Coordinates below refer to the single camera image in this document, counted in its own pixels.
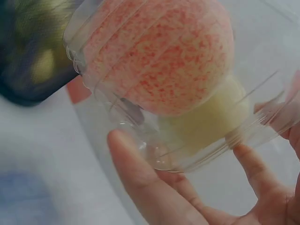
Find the speckled bath bomb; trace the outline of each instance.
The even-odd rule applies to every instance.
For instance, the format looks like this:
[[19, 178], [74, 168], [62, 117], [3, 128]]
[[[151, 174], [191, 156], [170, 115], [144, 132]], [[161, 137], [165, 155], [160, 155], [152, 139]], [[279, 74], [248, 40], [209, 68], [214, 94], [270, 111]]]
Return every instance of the speckled bath bomb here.
[[232, 68], [230, 18], [216, 0], [106, 0], [90, 24], [85, 74], [157, 115], [199, 106]]

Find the blurry object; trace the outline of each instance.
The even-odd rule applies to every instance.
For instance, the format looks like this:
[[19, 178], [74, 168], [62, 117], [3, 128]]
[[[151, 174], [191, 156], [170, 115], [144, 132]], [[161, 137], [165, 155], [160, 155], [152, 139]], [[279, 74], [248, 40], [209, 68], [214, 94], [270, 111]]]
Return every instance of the blurry object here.
[[83, 0], [4, 0], [0, 3], [0, 93], [35, 105], [77, 73], [62, 35]]

